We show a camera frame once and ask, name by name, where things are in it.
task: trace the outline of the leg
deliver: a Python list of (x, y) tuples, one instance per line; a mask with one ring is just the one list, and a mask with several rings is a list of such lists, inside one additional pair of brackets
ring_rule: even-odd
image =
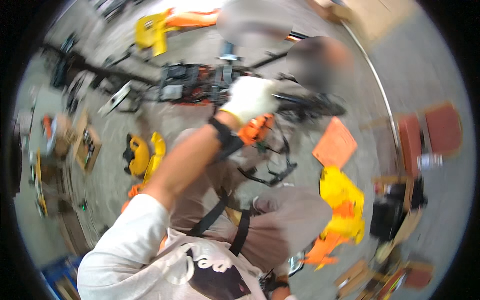
[[(175, 144), (184, 140), (195, 129), (184, 130), (175, 140)], [(216, 191), (228, 181), (229, 165), (221, 162), (210, 165), (205, 173), (200, 175), (175, 202), (170, 216), (170, 226), (183, 233), (187, 233), (198, 223), (219, 201)], [(235, 226), (228, 219), (227, 213), (204, 232), (208, 239), (228, 241), (235, 231)]]
[(332, 219), (332, 208), (318, 193), (300, 187), (279, 187), (263, 193), (255, 208), (241, 253), (268, 272), (302, 251)]

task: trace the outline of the person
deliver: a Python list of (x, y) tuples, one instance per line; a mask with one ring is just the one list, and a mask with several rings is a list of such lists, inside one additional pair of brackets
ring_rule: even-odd
[(270, 298), (295, 299), (285, 262), (332, 216), (318, 192), (273, 187), (254, 199), (261, 214), (247, 221), (247, 232), (223, 210), (207, 229), (192, 234), (218, 207), (218, 195), (230, 192), (228, 162), (212, 163), (225, 143), (222, 128), (236, 132), (252, 118), (274, 112), (274, 88), (272, 81), (241, 77), (214, 119), (180, 135), (142, 193), (83, 258), (77, 277), (82, 299), (264, 300), (258, 279), (272, 269)]

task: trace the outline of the gray floor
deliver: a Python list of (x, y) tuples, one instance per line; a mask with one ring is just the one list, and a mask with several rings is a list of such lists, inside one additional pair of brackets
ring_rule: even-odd
[[(343, 171), (365, 193), (364, 218), (366, 232), (372, 217), (373, 186), (371, 177), (380, 175), (384, 168), (379, 161), (378, 145), (391, 143), (378, 140), (369, 131), (360, 131), (359, 125), (385, 116), (386, 109), (380, 92), (375, 85), (368, 66), (355, 48), (346, 31), (333, 26), (314, 14), (303, 0), (279, 0), (289, 9), (294, 21), (294, 30), (310, 36), (325, 35), (339, 39), (348, 45), (354, 54), (354, 73), (349, 86), (338, 91), (344, 98), (342, 104), (348, 113), (341, 117), (358, 143), (358, 149), (343, 168)], [(142, 15), (152, 14), (155, 2), (146, 2), (127, 10), (109, 24), (99, 23), (95, 16), (84, 21), (80, 28), (79, 46), (91, 62), (101, 63), (107, 56), (119, 57), (133, 41), (133, 24)], [(73, 7), (65, 13), (51, 33), (52, 40), (62, 40), (70, 33), (66, 26), (77, 14)], [(166, 61), (215, 63), (219, 54), (221, 37), (215, 27), (201, 28), (182, 33), (168, 39), (168, 52), (155, 58), (156, 63)], [(276, 49), (287, 49), (290, 43), (282, 42)], [(264, 57), (265, 49), (239, 50), (245, 63)], [(439, 283), (460, 243), (466, 219), (471, 206), (475, 166), (475, 142), (468, 98), (454, 59), (440, 33), (429, 18), (419, 9), (414, 16), (399, 25), (390, 34), (372, 46), (372, 61), (384, 83), (394, 112), (411, 112), (428, 105), (452, 101), (463, 122), (464, 141), (460, 155), (445, 162), (442, 169), (426, 172), (425, 190), (429, 204), (417, 230), (403, 245), (402, 253), (408, 256), (417, 253), (436, 266), (435, 277), (422, 292), (402, 289), (392, 299), (426, 299)], [(145, 67), (134, 60), (122, 63), (131, 72), (157, 76), (155, 69)], [(284, 61), (262, 70), (266, 77), (276, 72), (287, 72)], [(107, 98), (96, 91), (86, 91), (83, 106), (88, 107), (92, 125), (102, 139), (102, 149), (93, 172), (85, 176), (73, 164), (72, 178), (76, 197), (80, 202), (88, 201), (88, 212), (80, 213), (87, 240), (93, 246), (99, 239), (98, 231), (104, 225), (111, 226), (120, 214), (122, 204), (128, 199), (127, 191), (139, 182), (123, 172), (121, 154), (125, 149), (128, 132), (140, 134), (146, 140), (153, 131), (160, 132), (167, 142), (167, 149), (176, 136), (184, 129), (199, 127), (211, 113), (210, 107), (186, 107), (170, 104), (145, 104), (141, 113), (125, 115), (114, 112), (106, 118), (96, 114)], [(329, 118), (305, 126), (292, 126), (281, 122), (287, 132), (292, 148), (292, 160), (298, 162), (298, 169), (285, 182), (318, 189), (321, 164), (311, 155), (314, 145), (321, 138)], [(241, 163), (251, 158), (256, 150), (246, 149), (235, 159)], [(272, 158), (272, 165), (281, 164), (278, 157)], [(265, 162), (259, 165), (260, 174), (265, 175)], [(248, 207), (249, 201), (261, 190), (266, 189), (255, 182), (246, 182), (236, 192), (235, 207)], [(333, 280), (359, 258), (369, 260), (376, 248), (375, 239), (368, 234), (357, 246), (341, 246), (335, 250), (340, 261), (314, 272), (313, 266), (292, 277), (292, 291), (299, 299), (334, 299), (336, 287)]]

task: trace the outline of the yellow plastic part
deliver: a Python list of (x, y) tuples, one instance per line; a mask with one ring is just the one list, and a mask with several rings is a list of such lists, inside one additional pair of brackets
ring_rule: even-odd
[(153, 172), (156, 170), (158, 165), (160, 165), (160, 163), (162, 162), (162, 159), (165, 156), (165, 152), (167, 150), (167, 146), (165, 145), (165, 140), (163, 139), (162, 135), (159, 134), (158, 132), (154, 132), (152, 134), (151, 141), (154, 145), (155, 153), (152, 155), (152, 157), (150, 158), (150, 162), (148, 163), (147, 171), (145, 172), (145, 176), (144, 176), (144, 182), (143, 182), (144, 184), (150, 180)]
[(320, 196), (333, 208), (338, 208), (345, 201), (353, 203), (353, 217), (332, 216), (321, 237), (329, 232), (352, 238), (360, 243), (365, 234), (365, 220), (362, 219), (364, 194), (337, 167), (325, 167), (320, 176)]
[(153, 56), (160, 55), (167, 51), (166, 32), (178, 30), (179, 27), (167, 26), (167, 17), (170, 9), (162, 13), (142, 17), (135, 26), (135, 44), (140, 48), (153, 49)]
[(138, 135), (130, 134), (130, 149), (134, 152), (135, 158), (130, 161), (129, 169), (132, 176), (142, 175), (148, 166), (150, 152), (147, 143)]

